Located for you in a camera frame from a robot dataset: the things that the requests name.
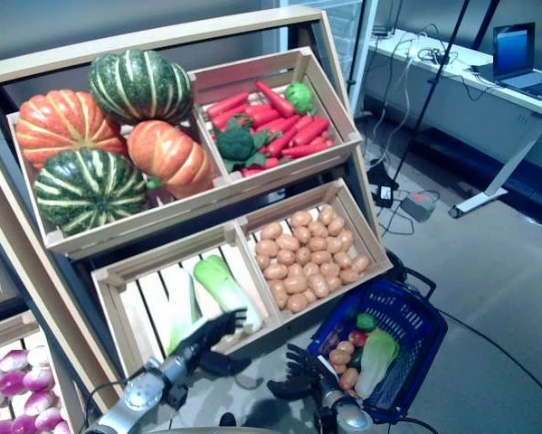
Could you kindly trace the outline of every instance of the wooden crate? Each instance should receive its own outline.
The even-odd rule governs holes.
[[[351,258],[362,253],[371,259],[367,270],[359,276],[359,279],[348,285],[344,285],[340,290],[321,298],[303,311],[292,314],[289,310],[281,310],[281,323],[284,324],[290,320],[304,315],[311,308],[318,307],[329,300],[338,297],[340,294],[349,291],[351,288],[368,281],[371,278],[379,276],[392,268],[391,261],[385,254],[385,249],[378,242],[377,237],[367,224],[365,217],[359,210],[357,203],[353,199],[351,192],[342,179],[337,179],[328,184],[308,190],[305,193],[298,194],[289,199],[273,205],[261,208],[244,216],[241,220],[241,227],[244,236],[249,244],[249,251],[254,257],[254,246],[260,239],[260,232],[263,226],[279,222],[283,228],[283,233],[292,234],[289,225],[289,217],[296,211],[308,211],[315,219],[319,215],[319,209],[324,204],[330,204],[337,215],[345,220],[345,229],[353,232],[354,243],[348,251]],[[264,280],[260,269],[257,269],[257,278]]]
[[[167,301],[176,290],[168,270],[181,267],[192,274],[196,262],[211,254],[226,261],[263,318],[258,332],[237,333],[224,338],[216,348],[227,353],[279,325],[278,310],[264,281],[256,275],[257,265],[240,227],[235,221],[214,226],[91,273],[126,375],[135,372],[150,356],[160,361],[166,356],[171,317]],[[203,316],[222,313],[196,280],[195,293]]]
[[[47,340],[30,311],[0,322],[0,358],[11,350],[31,349],[38,345],[47,346]],[[50,366],[56,384],[53,391],[59,398],[56,405],[66,410],[70,430],[77,433],[84,417],[81,394],[54,354],[50,354]],[[0,408],[0,420],[13,420],[23,414],[24,403],[30,394],[27,392],[8,400],[8,405]]]
[[[317,95],[318,113],[331,119],[331,132],[337,145],[314,156],[281,165],[264,174],[242,179],[238,172],[232,174],[226,172],[216,146],[210,138],[210,126],[201,119],[201,105],[224,98],[238,89],[253,91],[254,80],[267,74],[274,74],[268,82],[275,87],[280,85],[284,88],[291,80],[302,80],[314,89]],[[189,127],[193,131],[194,139],[203,144],[205,151],[214,162],[216,171],[214,188],[177,201],[174,201],[165,191],[153,192],[150,194],[151,201],[148,210],[68,237],[64,236],[54,224],[41,218],[33,193],[33,180],[37,175],[37,170],[23,158],[21,148],[15,138],[14,129],[19,113],[7,116],[39,231],[47,249],[73,259],[108,250],[173,224],[193,219],[205,212],[269,192],[305,176],[340,165],[353,152],[353,146],[361,142],[361,136],[308,48],[193,71],[190,72],[190,76],[193,79],[196,104]],[[230,82],[232,78],[247,81],[237,84]],[[124,127],[122,134],[127,136],[130,130],[131,127]]]
[[[253,236],[256,237],[256,232],[268,222],[285,220],[294,211],[316,209],[323,203],[332,204],[337,213],[346,219],[346,227],[353,231],[355,246],[351,253],[365,253],[373,263],[358,282],[311,306],[316,307],[391,268],[384,249],[340,179],[182,240],[94,270],[91,276],[126,374],[135,372],[150,356],[158,360],[166,356],[171,317],[167,300],[176,289],[176,283],[168,277],[168,269],[182,267],[192,273],[196,262],[210,254],[224,258],[264,318],[260,331],[253,335],[239,333],[226,338],[216,347],[218,350],[233,352],[309,312],[308,308],[293,315],[277,308],[254,259]],[[195,291],[204,316],[220,314],[218,305],[196,281]]]
[[[225,179],[230,182],[228,190],[234,197],[252,197],[341,165],[363,141],[309,47],[204,68],[193,71],[193,75],[195,117],[198,126],[208,131],[206,144],[212,148],[217,164],[222,167],[222,158],[211,137],[213,127],[204,110],[216,101],[241,92],[250,93],[250,102],[267,102],[254,85],[257,80],[262,80],[279,93],[294,80],[305,83],[315,95],[316,114],[330,119],[329,134],[334,137],[335,145],[325,151],[247,178],[243,178],[240,172],[228,174],[224,169],[224,174],[228,175]]]

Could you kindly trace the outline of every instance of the laptop screen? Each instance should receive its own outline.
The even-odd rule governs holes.
[[[494,78],[532,71],[534,23],[494,28]]]

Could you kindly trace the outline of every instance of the orange pumpkin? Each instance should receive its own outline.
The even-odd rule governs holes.
[[[97,147],[127,153],[119,124],[101,111],[89,93],[73,90],[51,90],[24,102],[15,136],[24,157],[38,169],[50,156],[69,149]]]
[[[214,168],[203,148],[162,120],[137,124],[128,137],[128,153],[137,167],[157,177],[176,199],[213,186]]]

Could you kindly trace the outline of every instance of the pumpkin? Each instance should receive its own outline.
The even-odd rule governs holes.
[[[176,199],[213,186],[214,168],[203,148],[164,121],[137,124],[128,136],[128,153],[137,167],[157,177]]]
[[[42,217],[64,235],[143,211],[143,174],[125,156],[83,147],[51,157],[33,182]]]
[[[146,119],[177,122],[192,108],[188,74],[152,50],[102,54],[91,63],[89,80],[96,102],[124,124]]]
[[[127,153],[119,125],[87,92],[51,90],[29,98],[19,108],[15,137],[24,158],[38,169],[50,156],[68,149],[99,147]]]

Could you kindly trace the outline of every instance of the laptop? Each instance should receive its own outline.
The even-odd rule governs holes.
[[[494,62],[479,67],[480,75],[504,88],[542,100],[542,72],[534,71],[535,31],[534,23],[494,27]]]

